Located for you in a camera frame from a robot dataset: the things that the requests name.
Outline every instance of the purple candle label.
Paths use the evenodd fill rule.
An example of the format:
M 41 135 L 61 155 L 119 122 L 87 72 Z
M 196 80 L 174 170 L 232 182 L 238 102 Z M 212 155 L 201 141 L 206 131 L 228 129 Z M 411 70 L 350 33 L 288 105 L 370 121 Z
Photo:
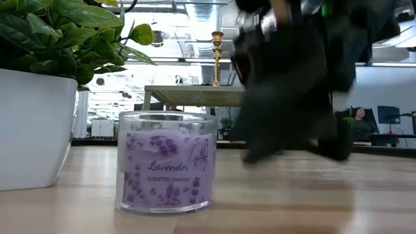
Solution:
M 123 203 L 174 208 L 211 200 L 215 149 L 212 134 L 169 130 L 127 134 Z

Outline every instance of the white planter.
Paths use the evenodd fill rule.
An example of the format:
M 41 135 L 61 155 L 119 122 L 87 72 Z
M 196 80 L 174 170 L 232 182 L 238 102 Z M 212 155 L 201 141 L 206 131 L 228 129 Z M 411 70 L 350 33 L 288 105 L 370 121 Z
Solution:
M 71 146 L 77 82 L 0 69 L 0 190 L 48 187 Z

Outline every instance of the table surface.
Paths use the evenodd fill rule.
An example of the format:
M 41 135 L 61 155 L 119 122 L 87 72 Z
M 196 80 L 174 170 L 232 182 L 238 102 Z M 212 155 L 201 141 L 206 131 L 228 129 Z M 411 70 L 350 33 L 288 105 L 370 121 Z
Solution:
M 144 90 L 160 102 L 191 107 L 239 107 L 244 93 L 237 86 L 146 85 Z
M 414 234 L 413 159 L 355 154 L 338 165 L 301 151 L 243 168 L 219 150 L 215 202 L 197 213 L 114 209 L 116 148 L 74 147 L 49 188 L 0 192 L 1 234 Z

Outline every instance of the glass jar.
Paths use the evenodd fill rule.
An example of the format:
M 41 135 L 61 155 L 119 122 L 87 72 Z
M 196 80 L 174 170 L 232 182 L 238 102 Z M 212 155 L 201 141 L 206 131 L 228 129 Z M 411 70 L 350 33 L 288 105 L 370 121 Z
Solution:
M 176 213 L 209 205 L 217 120 L 185 112 L 120 113 L 118 209 Z

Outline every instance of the brass candlestick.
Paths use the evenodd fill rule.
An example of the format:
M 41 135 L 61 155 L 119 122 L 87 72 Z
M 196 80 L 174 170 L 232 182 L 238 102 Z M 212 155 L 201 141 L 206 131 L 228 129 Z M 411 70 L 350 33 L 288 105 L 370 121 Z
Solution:
M 221 42 L 224 33 L 220 31 L 215 31 L 212 33 L 213 36 L 213 44 L 214 44 L 214 59 L 215 59 L 215 77 L 213 86 L 220 86 L 220 78 L 218 76 L 218 63 L 221 59 L 222 49 L 221 49 Z

